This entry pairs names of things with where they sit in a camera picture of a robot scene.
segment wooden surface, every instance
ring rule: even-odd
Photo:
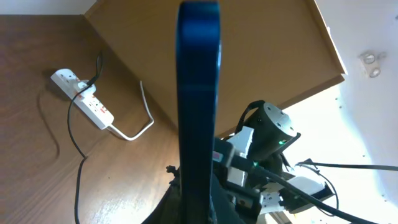
[[[74,223],[81,157],[67,131],[69,99],[50,76],[70,68],[92,77],[100,49],[104,72],[95,95],[114,125],[133,135],[148,122],[139,83],[83,16],[0,16],[2,223]],[[89,157],[81,223],[140,223],[169,186],[165,167],[178,165],[177,134],[149,94],[147,100],[155,124],[133,142],[73,109],[72,130]]]
[[[88,17],[119,58],[147,83],[174,124],[180,1],[104,0]],[[343,81],[344,71],[313,0],[219,2],[222,56],[216,134],[235,127],[252,101],[286,108]]]

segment blue object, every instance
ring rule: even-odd
[[[176,40],[181,223],[208,223],[220,60],[218,3],[181,3]]]

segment wall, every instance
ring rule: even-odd
[[[286,155],[292,163],[311,157],[318,162],[398,166],[398,1],[317,3],[344,61],[346,81],[285,111],[303,134]],[[358,55],[366,50],[387,53],[377,78],[362,73]],[[334,183],[342,211],[377,223],[398,220],[398,172],[324,167],[321,173]],[[327,203],[335,206],[335,199]],[[316,209],[300,216],[318,223],[347,223]]]
[[[348,75],[340,85],[347,113],[375,164],[398,165],[398,1],[317,1]],[[362,74],[358,55],[386,52],[377,78]],[[398,206],[398,173],[380,172]]]
[[[2,0],[0,14],[79,15],[84,14],[96,0]]]

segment white cable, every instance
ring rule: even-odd
[[[145,99],[144,87],[142,87],[142,81],[139,82],[139,85],[141,86],[142,99],[144,100],[145,109],[146,109],[147,114],[148,114],[148,116],[150,118],[150,123],[147,126],[145,126],[141,131],[139,131],[133,137],[126,136],[125,134],[123,134],[118,128],[116,128],[112,124],[109,125],[109,127],[108,127],[110,129],[112,129],[113,131],[115,131],[116,133],[118,133],[120,136],[122,136],[125,140],[128,140],[128,141],[136,140],[142,133],[144,133],[144,131],[146,131],[149,127],[151,127],[155,123],[154,118],[152,117],[152,115],[150,115],[150,112],[149,112],[149,108],[148,108],[148,105],[147,105],[147,100]]]

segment white power strip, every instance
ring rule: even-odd
[[[64,68],[56,71],[51,79],[69,96],[70,99],[75,97],[75,95],[82,91],[87,85],[87,80],[81,81],[70,69]],[[97,97],[94,96],[94,92],[96,91],[96,87],[93,84],[89,89],[81,93],[75,99],[75,104],[91,119],[101,130],[105,128],[110,128],[116,133],[118,133],[121,137],[128,141],[133,141],[138,138],[145,130],[147,130],[150,126],[153,125],[154,119],[149,112],[149,108],[147,106],[147,102],[145,99],[144,89],[141,85],[141,93],[142,99],[144,100],[144,105],[148,116],[150,118],[150,123],[143,128],[138,134],[134,137],[127,137],[120,130],[118,130],[115,126],[112,125],[113,115],[105,108],[105,106],[100,102]]]

